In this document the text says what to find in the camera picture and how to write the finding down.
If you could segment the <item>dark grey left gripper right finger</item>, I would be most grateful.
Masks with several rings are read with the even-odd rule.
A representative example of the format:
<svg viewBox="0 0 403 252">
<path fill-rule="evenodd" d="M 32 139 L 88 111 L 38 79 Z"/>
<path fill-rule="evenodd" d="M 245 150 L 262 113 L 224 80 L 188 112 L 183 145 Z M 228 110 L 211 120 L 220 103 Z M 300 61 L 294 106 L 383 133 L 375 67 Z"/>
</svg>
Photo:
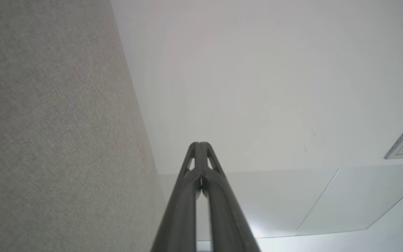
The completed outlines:
<svg viewBox="0 0 403 252">
<path fill-rule="evenodd" d="M 200 144 L 204 193 L 208 198 L 213 252 L 261 252 L 225 172 L 208 142 Z"/>
</svg>

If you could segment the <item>grey fabric sofa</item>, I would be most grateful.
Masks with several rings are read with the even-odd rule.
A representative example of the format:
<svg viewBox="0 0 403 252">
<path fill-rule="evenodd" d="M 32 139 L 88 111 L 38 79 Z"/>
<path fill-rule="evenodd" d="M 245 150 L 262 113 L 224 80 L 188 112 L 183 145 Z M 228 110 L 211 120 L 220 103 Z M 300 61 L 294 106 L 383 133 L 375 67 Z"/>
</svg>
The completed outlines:
<svg viewBox="0 0 403 252">
<path fill-rule="evenodd" d="M 0 252 L 150 252 L 163 192 L 110 0 L 0 0 Z"/>
</svg>

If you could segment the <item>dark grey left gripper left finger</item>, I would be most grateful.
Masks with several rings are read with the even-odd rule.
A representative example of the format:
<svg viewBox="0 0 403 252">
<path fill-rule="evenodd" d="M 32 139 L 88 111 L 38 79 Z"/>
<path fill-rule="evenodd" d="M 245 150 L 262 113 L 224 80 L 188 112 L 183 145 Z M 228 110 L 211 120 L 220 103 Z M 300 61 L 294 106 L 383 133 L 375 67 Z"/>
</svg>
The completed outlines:
<svg viewBox="0 0 403 252">
<path fill-rule="evenodd" d="M 196 252 L 196 200 L 200 170 L 189 169 L 200 142 L 189 145 L 155 236 L 151 252 Z"/>
</svg>

